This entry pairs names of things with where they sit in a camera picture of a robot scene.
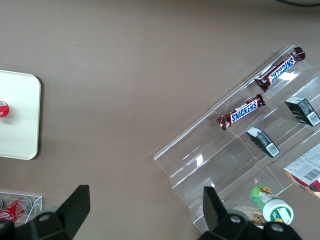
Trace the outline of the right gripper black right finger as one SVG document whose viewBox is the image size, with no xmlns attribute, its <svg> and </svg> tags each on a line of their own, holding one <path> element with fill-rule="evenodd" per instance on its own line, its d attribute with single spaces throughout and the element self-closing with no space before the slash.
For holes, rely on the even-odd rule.
<svg viewBox="0 0 320 240">
<path fill-rule="evenodd" d="M 212 186 L 203 188 L 203 215 L 208 231 L 201 240 L 300 240 L 289 225 L 267 222 L 263 228 L 255 226 L 238 210 L 227 210 Z"/>
</svg>

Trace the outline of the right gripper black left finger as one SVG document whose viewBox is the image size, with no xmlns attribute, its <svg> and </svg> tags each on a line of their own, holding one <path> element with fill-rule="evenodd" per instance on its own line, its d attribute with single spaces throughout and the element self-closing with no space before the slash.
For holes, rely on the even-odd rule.
<svg viewBox="0 0 320 240">
<path fill-rule="evenodd" d="M 79 185 L 55 212 L 44 212 L 15 227 L 0 222 L 2 240 L 72 240 L 90 212 L 90 187 Z"/>
</svg>

